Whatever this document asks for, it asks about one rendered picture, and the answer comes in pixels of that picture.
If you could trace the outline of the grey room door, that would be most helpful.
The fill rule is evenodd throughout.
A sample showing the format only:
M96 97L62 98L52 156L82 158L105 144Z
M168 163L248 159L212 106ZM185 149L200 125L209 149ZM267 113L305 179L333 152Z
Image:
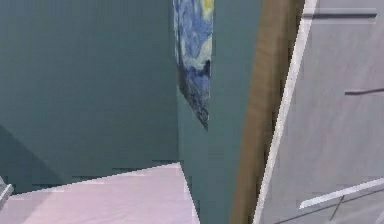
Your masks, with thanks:
M384 0L305 0L252 224L384 224Z

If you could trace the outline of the grey furniture corner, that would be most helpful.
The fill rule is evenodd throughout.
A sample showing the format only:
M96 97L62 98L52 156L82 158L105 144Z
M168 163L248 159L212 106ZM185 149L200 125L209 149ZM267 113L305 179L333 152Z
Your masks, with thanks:
M13 186L11 184L6 184L3 178L0 176L0 210L7 202L13 190Z

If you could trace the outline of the blue and yellow wall painting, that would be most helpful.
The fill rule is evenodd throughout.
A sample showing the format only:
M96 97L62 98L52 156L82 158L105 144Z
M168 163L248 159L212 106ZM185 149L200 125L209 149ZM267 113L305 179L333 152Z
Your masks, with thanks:
M173 0L179 90L208 129L215 0Z

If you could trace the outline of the brown wooden door frame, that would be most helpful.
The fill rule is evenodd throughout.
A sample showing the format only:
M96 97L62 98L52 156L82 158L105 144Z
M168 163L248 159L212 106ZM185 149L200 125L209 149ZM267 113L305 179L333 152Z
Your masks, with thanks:
M305 0L262 0L229 224L251 224Z

